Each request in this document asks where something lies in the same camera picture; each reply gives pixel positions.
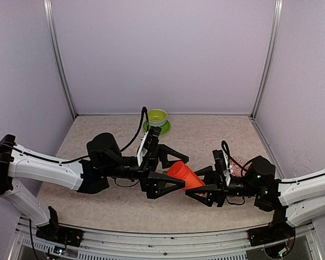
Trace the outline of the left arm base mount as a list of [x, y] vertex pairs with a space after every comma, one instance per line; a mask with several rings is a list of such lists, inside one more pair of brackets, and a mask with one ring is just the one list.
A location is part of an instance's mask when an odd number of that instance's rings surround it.
[[81, 245], [83, 234], [84, 232], [80, 229], [52, 224], [38, 227], [36, 231], [38, 238], [77, 248]]

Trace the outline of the red pill bottle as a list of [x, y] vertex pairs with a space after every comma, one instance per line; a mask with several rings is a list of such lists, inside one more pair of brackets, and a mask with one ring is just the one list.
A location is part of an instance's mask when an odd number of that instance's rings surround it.
[[167, 175], [184, 181], [183, 191], [205, 186], [204, 182], [182, 161], [175, 162], [167, 171]]

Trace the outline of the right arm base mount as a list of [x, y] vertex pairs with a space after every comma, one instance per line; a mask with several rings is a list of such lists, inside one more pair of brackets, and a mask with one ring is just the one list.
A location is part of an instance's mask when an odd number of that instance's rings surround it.
[[258, 227], [248, 230], [247, 233], [251, 246], [269, 244], [296, 235], [295, 228], [285, 224]]

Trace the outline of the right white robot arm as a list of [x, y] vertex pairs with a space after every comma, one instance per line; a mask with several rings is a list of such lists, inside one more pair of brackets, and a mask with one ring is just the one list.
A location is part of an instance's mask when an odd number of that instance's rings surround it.
[[240, 166], [240, 177], [232, 175], [231, 156], [226, 141], [214, 150], [214, 166], [197, 171], [205, 186], [186, 190], [185, 194], [202, 204], [222, 207], [230, 197], [254, 197], [255, 207], [275, 213], [266, 236], [273, 241], [287, 232], [287, 224], [297, 227], [325, 214], [325, 168], [297, 178], [277, 179], [276, 167], [269, 160], [254, 157]]

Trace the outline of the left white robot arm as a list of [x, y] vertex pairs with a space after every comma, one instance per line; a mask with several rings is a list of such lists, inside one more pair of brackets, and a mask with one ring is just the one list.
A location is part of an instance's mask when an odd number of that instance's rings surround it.
[[173, 162], [187, 163], [188, 156], [159, 142], [161, 128], [150, 126], [144, 134], [137, 154], [123, 155], [113, 134], [98, 134], [87, 143], [87, 155], [64, 160], [36, 153], [18, 145], [11, 134], [0, 141], [0, 197], [9, 201], [26, 215], [38, 229], [52, 240], [65, 236], [56, 211], [42, 205], [21, 183], [21, 179], [33, 179], [56, 184], [70, 190], [96, 194], [109, 187], [109, 179], [137, 180], [147, 198], [157, 199], [182, 189], [185, 183], [156, 171], [158, 165], [168, 168]]

